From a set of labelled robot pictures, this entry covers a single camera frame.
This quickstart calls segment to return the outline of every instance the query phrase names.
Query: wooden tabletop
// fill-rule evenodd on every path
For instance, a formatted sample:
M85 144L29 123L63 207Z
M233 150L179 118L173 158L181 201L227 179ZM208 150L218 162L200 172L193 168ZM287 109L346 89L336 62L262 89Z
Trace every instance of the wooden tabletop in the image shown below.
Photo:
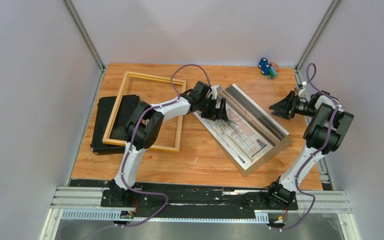
M170 77L180 66L110 63L98 99L116 96L126 71ZM279 69L277 78L270 80L267 76L263 76L257 67L215 65L203 67L212 85L227 88L231 84L236 84L268 113L270 113L269 106L286 97L296 85L292 68ZM175 78L186 80L186 89L193 88L197 81L206 82L202 71L193 66L182 69ZM143 84L143 88L148 88L147 84ZM176 93L169 84L167 91L172 91L172 95L168 96L167 100L175 97ZM97 108L95 105L79 149L72 178L111 180L119 170L122 154L95 155L91 152L90 144ZM136 180L154 183L266 187L291 166L305 144L303 133L307 126L303 116L296 115L291 120L279 117L274 119L290 133L293 143L247 177L241 175L200 121L193 114L189 114L183 117L180 151L173 153L148 150L140 164ZM307 190L322 189L316 166L304 179L301 187Z

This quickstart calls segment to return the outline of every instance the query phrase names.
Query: wire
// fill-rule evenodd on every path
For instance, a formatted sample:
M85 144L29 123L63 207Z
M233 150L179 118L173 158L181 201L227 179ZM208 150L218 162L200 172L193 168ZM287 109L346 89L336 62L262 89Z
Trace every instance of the wire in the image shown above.
M179 69L177 69L177 70L173 73L173 75L171 76L171 78L170 78L171 86L172 86L173 89L176 91L176 95L177 95L176 99L174 99L174 100L171 101L171 102L162 104L162 105L156 105L156 106L149 107L149 108L147 108L145 111L143 111L142 115L140 115L140 118L139 118L139 120L138 120L137 123L136 123L136 126L134 127L134 130L133 130L133 133L132 133L132 135L131 135L131 139L130 139L130 146L129 146L129 149L128 149L128 151L124 154L123 162L122 162L122 164L121 164L121 181L123 182L123 184L124 184L130 191L135 192L135 193L138 193L138 194L147 194L147 195L163 196L163 197L165 198L165 202L164 202L164 204L163 204L163 205L162 205L162 206L161 206L161 207L160 207L154 214L152 214L152 215L149 216L148 218L146 218L146 219L144 219L144 220L142 220L142 221L140 221L140 222L133 223L133 224L128 224L128 225L126 225L126 224L116 224L116 225L115 225L116 227L117 227L117 226L120 226L120 227L122 227L122 228L124 228L124 227L135 227L135 226L139 226L139 225L141 225L141 224L144 224L144 223L148 222L150 219L152 219L155 215L157 215L158 213L160 213L161 210L163 210L163 208L164 208L164 207L167 205L167 203L169 202L169 197L168 197L166 194L162 193L162 192L140 191L140 190L136 190L136 189L130 187L129 185L127 185L126 180L125 180L125 178L124 178L124 169L125 169L125 165L126 165L126 160L128 159L130 153L132 152L132 147L133 147L133 142L134 142L134 139L135 139L135 136L136 136L136 132L138 131L139 125L141 124L142 119L144 118L145 114L146 114L147 112L151 111L152 109L156 109L156 108L160 108L160 107L167 107L167 106L169 106L169 105L172 105L172 104L175 104L175 103L178 102L178 100L180 99L180 93L179 93L179 91L177 90L176 86L174 85L174 83L173 83L173 79L175 78L176 74L177 74L180 70L182 70L182 69L184 69L184 68L186 68L186 67L189 67L189 66L195 66L195 67L200 68L200 69L203 71L203 73L205 74L205 78L206 78L206 80L207 80L207 82L208 82L208 85L211 87L210 77L208 76L207 72L205 71L205 69L204 69L202 66L197 65L197 64L186 64L186 65L183 65L183 66L179 67ZM110 228L113 228L113 227L114 227L114 225L108 225L108 226L105 226L105 227L103 227L103 228L100 228L100 229L96 230L95 232L93 232L92 234L90 234L90 235L88 235L88 236L86 236L86 237L83 237L81 240L88 239L89 237L91 237L91 236L93 236L93 235L95 235L95 234L97 234L97 233L99 233L99 232L101 232L101 231L104 231L104 230L107 230L107 229L110 229ZM61 238L61 233L60 233L60 232L61 232L61 229L58 230L58 239L59 239L59 240L63 240L63 239Z
M314 73L313 73L313 75L311 77L309 77L310 66L313 66L313 68L314 68ZM332 96L329 96L326 93L322 92L320 89L318 89L312 83L312 80L316 76L316 71L317 71L317 69L316 69L316 65L314 63L308 64L307 69L306 69L307 81L316 91L318 91L323 96L326 96L327 98L332 100L332 102L335 104L335 109L333 110L332 116L330 116L329 126L327 127L326 139L324 140L323 145L318 150L316 150L315 152L311 153L308 156L308 159L302 164L302 166L299 168L298 172L295 175L295 187L298 190L298 192L301 193L302 195L306 195L306 196L312 197L312 201L311 201L310 207L307 209L307 212L305 212L305 214L301 217L301 219L299 221L297 221L292 226L282 228L281 229L282 231L292 230L292 229L296 228L298 225L300 225L303 222L303 220L308 216L308 214L310 213L310 211L312 210L312 208L314 206L314 203L316 202L316 196L314 196L311 193L307 193L307 192L304 192L304 191L301 190L301 188L300 188L300 186L298 184L298 179L299 179L300 173L303 171L304 167L316 156L316 154L318 154L319 152L323 151L326 148L326 146L328 145L329 138L331 136L332 127L334 125L334 119L335 119L335 116L336 116L336 114L337 114L337 112L338 112L338 110L340 108L340 106L338 105L338 101L335 98L333 98Z

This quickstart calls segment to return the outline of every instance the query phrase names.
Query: purple cable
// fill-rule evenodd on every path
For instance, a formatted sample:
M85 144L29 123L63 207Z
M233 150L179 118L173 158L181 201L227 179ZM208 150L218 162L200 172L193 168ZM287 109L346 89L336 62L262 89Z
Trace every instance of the purple cable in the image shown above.
M313 73L312 77L309 77L310 66L314 67L314 73ZM337 112L339 110L338 101L336 99L334 99L333 97L327 95L326 93L322 92L320 89L318 89L316 86L314 86L314 84L311 82L314 79L315 76L316 76L316 65L314 63L310 63L310 64L308 64L307 69L306 69L306 77L307 77L308 83L316 91L321 93L323 96L326 96L327 98L332 100L333 103L336 104L336 106L335 106L335 109L333 110L332 116L330 116L329 126L327 127L327 135L326 135L326 139L324 140L323 145L317 151L313 152L312 154L310 154L310 156L308 156L308 159L302 164L302 166L299 168L298 172L295 175L295 187L298 190L298 192L300 192L302 195L306 195L306 196L312 197L312 201L311 201L310 207L307 209L307 212L305 212L304 216L302 216L299 221L297 221L292 226L282 228L282 231L292 230L292 229L296 228L298 225L300 225L304 221L304 219L307 217L307 215L310 213L311 209L314 206L314 203L316 202L316 196L314 196L311 193L306 193L306 192L301 190L300 186L298 185L298 178L300 176L300 173L303 171L304 167L316 156L316 154L318 154L319 152L323 151L326 148L326 146L328 145L329 137L331 136L332 126L334 125L334 118L335 118L335 116L336 116L336 114L337 114Z
M171 86L172 86L173 89L176 91L177 98L176 98L175 100L171 101L171 102L162 104L161 107L167 107L167 106L169 106L169 105L172 105L172 104L176 103L176 102L180 99L180 93L179 93L179 91L177 90L176 86L174 85L174 83L173 83L173 79L175 78L176 74L177 74L180 70L182 70L183 68L189 67L189 66L195 66L195 67L200 68L200 69L204 72L204 74L205 74L205 77L206 77L206 80L207 80L207 82L208 82L208 85L211 86L210 77L208 76L207 72L205 71L205 69L204 69L202 66L197 65L197 64L186 64L186 65L183 65L183 66L179 67L179 69L177 69L177 70L173 73L173 75L171 75L171 78L170 78ZM124 227L135 227L135 226L139 226L139 225L141 225L141 224L144 224L144 223L148 222L150 219L152 219L153 217L155 217L155 215L157 215L158 213L160 213L161 210L163 210L164 207L165 207L165 206L167 205L167 203L169 202L169 197L168 197L166 194L164 194L164 193L162 193L162 192L151 192L151 191L140 191L140 190L136 190L136 189L134 189L134 188L131 188L129 185L127 185L126 180L124 179L124 169L125 169L125 165L126 165L126 161L125 161L125 160L129 157L129 154L130 154L130 152L132 151L133 142L134 142L133 140L135 139L136 132L137 132L137 130L138 130L138 128L139 128L139 125L141 124L142 119L144 118L144 116L145 116L145 114L146 114L147 112L149 112L149 111L152 110L152 109L159 108L159 107L160 107L160 105L149 107L149 108L147 108L145 111L143 111L142 115L140 115L139 121L137 121L136 126L134 127L134 130L133 130L133 133L132 133L132 135L131 135L131 139L130 139L130 147L129 147L128 151L126 152L126 154L124 155L123 162L122 162L122 164L121 164L121 180L122 180L123 184L124 184L130 191L135 192L135 193L138 193L138 194L148 194L148 195L163 196L163 197L165 198L165 202L164 202L164 204L163 204L163 205L162 205L162 206L161 206L161 207L160 207L154 214L152 214L152 215L149 216L148 218L144 219L143 221L140 221L140 222L137 222L137 223L132 223L132 224L129 224L129 225L126 225L126 224L117 224L117 225L115 225L115 226L121 226L122 228L124 228ZM103 228L100 228L100 229L96 230L95 232L93 232L92 234L90 234L90 235L88 235L88 236L82 238L81 240L85 240L85 239L87 239L87 238L89 238L89 237L91 237L91 236L93 236L93 235L95 235L95 234L97 234L97 233L99 233L99 232L101 232L101 231L104 231L104 230L107 230L107 229L110 229L110 228L113 228L113 227L114 227L114 225L108 225L108 226L105 226L105 227L103 227ZM58 239L59 239L59 240L63 240L63 239L61 238L61 233L60 233L61 229L58 229Z

